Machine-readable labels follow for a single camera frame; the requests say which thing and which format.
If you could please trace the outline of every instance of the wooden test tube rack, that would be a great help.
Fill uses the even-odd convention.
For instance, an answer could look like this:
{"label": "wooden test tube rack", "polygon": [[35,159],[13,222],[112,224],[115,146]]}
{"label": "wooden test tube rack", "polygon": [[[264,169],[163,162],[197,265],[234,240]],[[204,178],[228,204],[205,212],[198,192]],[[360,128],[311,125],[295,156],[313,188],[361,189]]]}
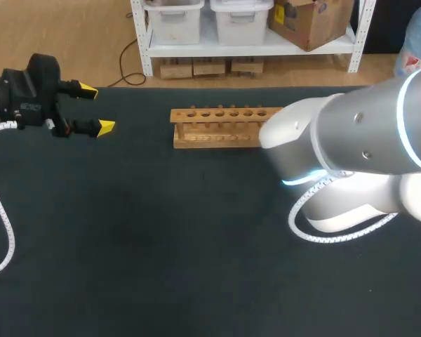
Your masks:
{"label": "wooden test tube rack", "polygon": [[260,127],[282,107],[172,109],[175,149],[259,147]]}

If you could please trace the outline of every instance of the storage bin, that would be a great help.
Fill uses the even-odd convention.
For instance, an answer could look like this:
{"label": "storage bin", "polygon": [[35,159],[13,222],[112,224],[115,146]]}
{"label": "storage bin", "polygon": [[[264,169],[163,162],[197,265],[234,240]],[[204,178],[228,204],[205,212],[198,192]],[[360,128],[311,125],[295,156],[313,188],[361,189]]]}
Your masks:
{"label": "storage bin", "polygon": [[158,44],[199,44],[204,0],[145,1]]}
{"label": "storage bin", "polygon": [[210,0],[217,16],[218,43],[222,46],[263,44],[268,10],[274,0]]}

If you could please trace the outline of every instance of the wooden floor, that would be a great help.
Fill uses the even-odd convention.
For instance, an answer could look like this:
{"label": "wooden floor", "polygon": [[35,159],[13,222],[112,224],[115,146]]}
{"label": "wooden floor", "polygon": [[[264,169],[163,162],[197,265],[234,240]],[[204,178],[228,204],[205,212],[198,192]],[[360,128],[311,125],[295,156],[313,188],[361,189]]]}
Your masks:
{"label": "wooden floor", "polygon": [[[23,69],[33,53],[54,55],[63,79],[106,86],[119,77],[119,55],[134,40],[134,24],[125,15],[129,0],[0,0],[0,73]],[[205,88],[263,86],[351,86],[390,78],[394,55],[365,55],[359,73],[346,73],[349,58],[331,55],[271,57],[259,79],[161,80],[144,86]],[[141,71],[138,46],[123,57],[126,73]]]}

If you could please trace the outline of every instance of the coiled cable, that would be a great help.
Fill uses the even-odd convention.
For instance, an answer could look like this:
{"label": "coiled cable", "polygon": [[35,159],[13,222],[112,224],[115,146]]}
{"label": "coiled cable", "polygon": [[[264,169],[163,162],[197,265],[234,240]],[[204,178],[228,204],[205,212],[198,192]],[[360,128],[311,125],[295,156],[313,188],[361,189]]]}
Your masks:
{"label": "coiled cable", "polygon": [[[10,128],[17,128],[17,122],[15,121],[7,121],[0,123],[0,131],[7,130]],[[15,250],[15,239],[14,239],[14,231],[13,227],[11,226],[11,222],[9,221],[8,215],[3,208],[3,205],[0,201],[0,217],[3,221],[3,224],[6,229],[6,234],[8,235],[8,253],[6,254],[2,263],[0,263],[0,271],[5,269],[5,267],[10,263],[11,259],[13,258],[14,250]]]}
{"label": "coiled cable", "polygon": [[318,193],[318,191],[322,190],[323,188],[325,188],[326,186],[330,185],[331,183],[333,183],[334,181],[338,179],[339,178],[332,177],[332,176],[325,176],[319,182],[317,182],[314,186],[309,188],[301,196],[301,198],[299,198],[298,201],[295,202],[295,204],[293,205],[292,209],[290,210],[290,213],[288,214],[288,226],[290,227],[292,232],[295,233],[301,239],[304,239],[310,242],[316,242],[318,244],[336,244],[338,242],[351,241],[381,228],[383,225],[385,225],[391,219],[393,219],[395,216],[398,215],[398,213],[390,213],[386,215],[384,218],[380,219],[378,222],[373,223],[371,226],[368,226],[367,228],[359,230],[358,232],[354,232],[354,233],[346,234],[346,235],[339,235],[336,237],[317,237],[314,235],[304,233],[302,230],[300,230],[297,227],[295,223],[296,216],[299,213],[300,209],[305,205],[306,202],[310,200],[310,198],[312,198],[316,193]]}

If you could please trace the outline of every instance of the shelving unit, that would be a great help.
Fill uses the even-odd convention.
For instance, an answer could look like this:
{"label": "shelving unit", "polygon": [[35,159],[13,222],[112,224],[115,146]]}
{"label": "shelving unit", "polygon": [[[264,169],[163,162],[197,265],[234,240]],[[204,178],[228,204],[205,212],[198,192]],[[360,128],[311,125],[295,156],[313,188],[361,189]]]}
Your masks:
{"label": "shelving unit", "polygon": [[159,45],[153,30],[145,24],[142,0],[131,0],[135,30],[138,37],[140,59],[145,76],[153,76],[152,58],[195,58],[224,56],[268,56],[268,55],[317,55],[352,54],[348,72],[357,72],[363,47],[373,16],[376,0],[359,0],[359,26],[357,34],[347,28],[346,34],[311,52],[303,51],[291,42],[267,28],[265,41],[260,46],[220,46],[213,12],[203,9],[201,14],[201,42],[186,46]]}

